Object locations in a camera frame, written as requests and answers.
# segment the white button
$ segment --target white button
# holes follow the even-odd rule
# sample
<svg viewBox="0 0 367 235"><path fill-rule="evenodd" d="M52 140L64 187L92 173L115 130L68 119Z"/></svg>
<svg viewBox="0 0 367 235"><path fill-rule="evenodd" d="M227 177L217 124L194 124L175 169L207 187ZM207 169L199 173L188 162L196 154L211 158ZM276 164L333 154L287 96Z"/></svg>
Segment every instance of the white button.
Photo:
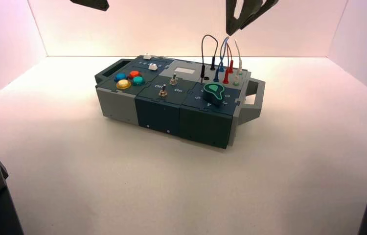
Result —
<svg viewBox="0 0 367 235"><path fill-rule="evenodd" d="M158 70L158 66L156 64L149 64L149 70L156 71Z"/></svg>
<svg viewBox="0 0 367 235"><path fill-rule="evenodd" d="M150 59L152 59L152 56L151 56L151 55L149 55L148 53L146 53L146 54L143 56L143 58L144 58L145 60L150 60Z"/></svg>

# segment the red button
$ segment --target red button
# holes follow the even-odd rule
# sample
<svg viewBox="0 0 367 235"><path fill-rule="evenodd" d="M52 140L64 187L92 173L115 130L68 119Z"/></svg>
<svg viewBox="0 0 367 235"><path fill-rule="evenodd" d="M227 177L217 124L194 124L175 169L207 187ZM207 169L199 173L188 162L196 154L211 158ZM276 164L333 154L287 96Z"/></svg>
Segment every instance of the red button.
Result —
<svg viewBox="0 0 367 235"><path fill-rule="evenodd" d="M133 79L135 77L139 77L140 76L140 72L139 71L131 71L129 74L130 79Z"/></svg>

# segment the red cable plug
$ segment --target red cable plug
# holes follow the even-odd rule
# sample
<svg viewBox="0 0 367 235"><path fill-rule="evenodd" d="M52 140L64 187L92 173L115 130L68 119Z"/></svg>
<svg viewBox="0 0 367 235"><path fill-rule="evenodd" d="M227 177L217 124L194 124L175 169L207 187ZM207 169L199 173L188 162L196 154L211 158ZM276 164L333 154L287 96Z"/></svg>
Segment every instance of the red cable plug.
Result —
<svg viewBox="0 0 367 235"><path fill-rule="evenodd" d="M225 77L224 77L224 80L223 80L223 83L224 84L228 84L228 69L225 70Z"/></svg>
<svg viewBox="0 0 367 235"><path fill-rule="evenodd" d="M232 71L232 64L234 64L234 61L231 60L231 62L229 63L229 73L233 73Z"/></svg>

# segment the blue button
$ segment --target blue button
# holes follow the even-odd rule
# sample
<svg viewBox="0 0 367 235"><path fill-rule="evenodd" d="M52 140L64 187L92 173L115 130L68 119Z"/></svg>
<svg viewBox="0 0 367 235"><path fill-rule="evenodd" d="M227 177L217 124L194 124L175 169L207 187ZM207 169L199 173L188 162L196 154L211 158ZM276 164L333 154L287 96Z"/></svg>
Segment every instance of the blue button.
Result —
<svg viewBox="0 0 367 235"><path fill-rule="evenodd" d="M133 86L141 86L144 84L143 77L134 77L133 78Z"/></svg>
<svg viewBox="0 0 367 235"><path fill-rule="evenodd" d="M126 75L124 73L118 73L115 78L115 82L126 79Z"/></svg>

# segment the white wire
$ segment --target white wire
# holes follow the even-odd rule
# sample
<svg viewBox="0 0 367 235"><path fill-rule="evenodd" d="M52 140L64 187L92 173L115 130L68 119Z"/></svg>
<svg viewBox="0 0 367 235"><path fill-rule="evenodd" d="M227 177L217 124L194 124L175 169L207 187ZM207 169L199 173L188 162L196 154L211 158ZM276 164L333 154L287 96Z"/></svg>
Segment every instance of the white wire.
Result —
<svg viewBox="0 0 367 235"><path fill-rule="evenodd" d="M238 44L237 44L237 40L235 40L235 46L237 47L237 51L238 51L238 59L240 60L239 64L238 64L238 70L237 70L237 76L240 73L240 70L242 70L243 68L243 63L241 61L241 54L240 54L240 48L238 48Z"/></svg>
<svg viewBox="0 0 367 235"><path fill-rule="evenodd" d="M238 59L241 61L241 55L240 55L240 48L238 48L238 44L237 44L237 40L235 40L235 46L237 47L237 51L238 51Z"/></svg>

